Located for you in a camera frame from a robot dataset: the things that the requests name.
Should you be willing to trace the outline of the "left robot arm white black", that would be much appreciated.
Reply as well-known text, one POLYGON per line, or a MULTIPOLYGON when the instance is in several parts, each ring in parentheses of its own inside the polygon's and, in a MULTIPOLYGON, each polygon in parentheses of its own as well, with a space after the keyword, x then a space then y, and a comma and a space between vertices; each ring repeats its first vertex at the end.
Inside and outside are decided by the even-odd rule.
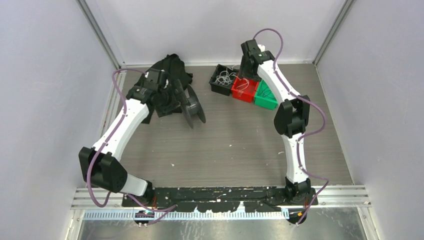
POLYGON ((132 195, 141 207, 148 207, 153 202, 152 183, 130 174, 120 160, 137 127, 148 124, 154 112, 163 117, 180 109, 189 86, 179 79, 166 79, 159 84, 139 80, 124 96, 119 115, 103 136, 93 146, 81 148, 78 159, 82 178, 95 205, 103 208, 107 203, 96 199, 94 187, 109 193, 132 195))

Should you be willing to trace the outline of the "grey plastic cable spool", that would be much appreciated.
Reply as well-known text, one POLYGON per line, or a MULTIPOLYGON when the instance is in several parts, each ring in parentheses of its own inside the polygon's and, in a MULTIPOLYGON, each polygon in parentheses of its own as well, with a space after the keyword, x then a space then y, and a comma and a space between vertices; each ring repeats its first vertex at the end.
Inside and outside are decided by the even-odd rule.
POLYGON ((173 83, 176 100, 180 103, 180 109, 185 120, 191 129, 194 128, 192 117, 198 117, 203 123, 206 123, 206 116, 201 106, 200 100, 190 84, 186 86, 188 96, 186 96, 183 85, 179 79, 173 83))

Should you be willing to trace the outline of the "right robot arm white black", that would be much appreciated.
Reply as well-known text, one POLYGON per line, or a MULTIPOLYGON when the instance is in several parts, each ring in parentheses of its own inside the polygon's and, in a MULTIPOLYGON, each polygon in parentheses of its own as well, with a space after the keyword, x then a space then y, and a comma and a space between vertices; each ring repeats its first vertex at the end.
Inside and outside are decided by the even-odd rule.
POLYGON ((259 46, 255 39, 243 42, 241 50, 240 75, 249 80, 263 80, 278 103, 273 124, 285 147, 287 170, 283 200, 291 205, 310 205, 316 200, 304 152, 310 98, 292 87, 275 63, 272 53, 259 46))

